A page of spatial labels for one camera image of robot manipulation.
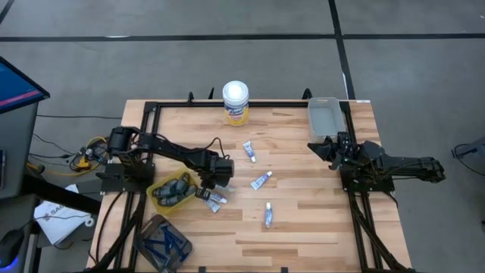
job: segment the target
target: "wooden tabletop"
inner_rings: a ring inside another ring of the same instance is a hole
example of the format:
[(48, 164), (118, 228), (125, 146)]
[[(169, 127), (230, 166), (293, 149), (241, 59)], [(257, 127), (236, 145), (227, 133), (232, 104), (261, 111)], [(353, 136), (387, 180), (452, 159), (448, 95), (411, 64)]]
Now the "wooden tabletop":
[[(379, 143), (371, 104), (350, 101), (352, 120), (359, 142)], [(121, 124), (139, 127), (145, 100), (127, 101)], [(237, 187), (229, 202), (216, 214), (195, 199), (168, 218), (192, 242), (194, 251), (180, 271), (360, 271), (349, 201), (338, 171), (307, 148), (306, 108), (250, 108), (249, 123), (233, 127), (225, 123), (222, 108), (163, 108), (159, 133), (188, 147), (202, 147), (222, 139), (224, 151), (234, 160)], [(243, 143), (251, 140), (257, 162), (251, 163)], [(218, 146), (211, 147), (218, 151)], [(154, 157), (156, 178), (175, 171), (179, 162)], [(249, 185), (267, 171), (273, 176), (259, 190)], [(94, 255), (101, 220), (116, 193), (102, 200), (99, 221), (91, 245)], [(100, 257), (120, 232), (127, 194), (117, 201), (106, 222), (100, 242)], [(377, 234), (404, 266), (411, 266), (396, 204), (384, 194), (371, 193)], [(265, 203), (273, 208), (273, 223), (263, 223)], [(144, 221), (156, 213), (148, 201)], [(128, 238), (122, 267), (128, 266), (132, 235)], [(369, 266), (371, 251), (365, 236)], [(87, 266), (93, 266), (91, 260)], [(154, 271), (138, 255), (136, 271)]]

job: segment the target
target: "yellow plastic tray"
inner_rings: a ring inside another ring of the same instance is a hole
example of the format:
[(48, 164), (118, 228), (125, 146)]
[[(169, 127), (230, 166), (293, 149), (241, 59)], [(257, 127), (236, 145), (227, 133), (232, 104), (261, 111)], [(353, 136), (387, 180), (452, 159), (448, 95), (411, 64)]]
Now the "yellow plastic tray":
[(194, 179), (194, 177), (196, 176), (196, 174), (194, 173), (194, 171), (191, 171), (188, 168), (181, 168), (181, 169), (179, 169), (179, 170), (177, 170), (177, 171), (169, 174), (168, 176), (164, 177), (159, 182), (154, 183), (153, 185), (151, 185), (150, 187), (148, 187), (146, 189), (146, 195), (150, 198), (150, 200), (152, 201), (152, 205), (155, 207), (155, 209), (157, 210), (157, 212), (159, 214), (161, 214), (161, 215), (169, 215), (170, 213), (172, 213), (175, 210), (179, 209), (183, 205), (187, 204), (190, 200), (194, 199), (195, 194), (191, 194), (188, 197), (186, 197), (184, 200), (178, 202), (175, 206), (168, 207), (168, 206), (160, 206), (158, 204), (157, 199), (152, 196), (152, 191), (154, 189), (163, 186), (165, 183), (167, 183), (168, 181), (170, 181), (172, 179), (179, 179), (180, 176), (184, 172), (189, 173), (189, 185), (196, 185), (198, 187), (199, 185), (198, 185), (198, 183), (196, 183), (196, 180)]

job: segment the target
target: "concrete floor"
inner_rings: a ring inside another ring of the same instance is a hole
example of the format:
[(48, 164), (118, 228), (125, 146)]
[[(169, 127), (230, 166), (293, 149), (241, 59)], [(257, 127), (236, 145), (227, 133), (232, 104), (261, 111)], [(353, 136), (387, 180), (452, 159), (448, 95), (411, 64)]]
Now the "concrete floor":
[[(0, 0), (4, 5), (7, 0)], [(480, 0), (337, 0), (343, 33), (485, 33)], [(327, 1), (317, 0), (15, 0), (0, 36), (119, 36), (225, 33), (332, 33)], [(373, 102), (391, 154), (432, 155), (447, 180), (396, 182), (411, 261), (419, 271), (485, 271), (485, 178), (451, 158), (450, 149), (485, 135), (485, 39), (345, 41), (357, 99)], [(254, 99), (346, 97), (336, 43), (0, 42), (0, 55), (47, 89), (45, 115), (121, 116), (127, 99), (206, 98), (229, 80), (245, 81)], [(35, 132), (76, 150), (119, 121), (38, 118)], [(58, 154), (34, 140), (32, 152)], [(485, 171), (478, 158), (466, 159)], [(59, 166), (52, 169), (63, 171)], [(92, 175), (81, 191), (99, 187)], [(77, 232), (69, 250), (46, 247), (41, 272), (81, 270), (93, 230)]]

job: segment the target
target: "computer screen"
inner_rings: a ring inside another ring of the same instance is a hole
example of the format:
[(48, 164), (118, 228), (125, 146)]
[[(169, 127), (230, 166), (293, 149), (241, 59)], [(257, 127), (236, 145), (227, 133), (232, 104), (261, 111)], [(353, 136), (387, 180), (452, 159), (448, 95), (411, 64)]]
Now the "computer screen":
[(5, 59), (0, 59), (0, 113), (48, 97), (49, 93), (42, 87), (6, 62)]

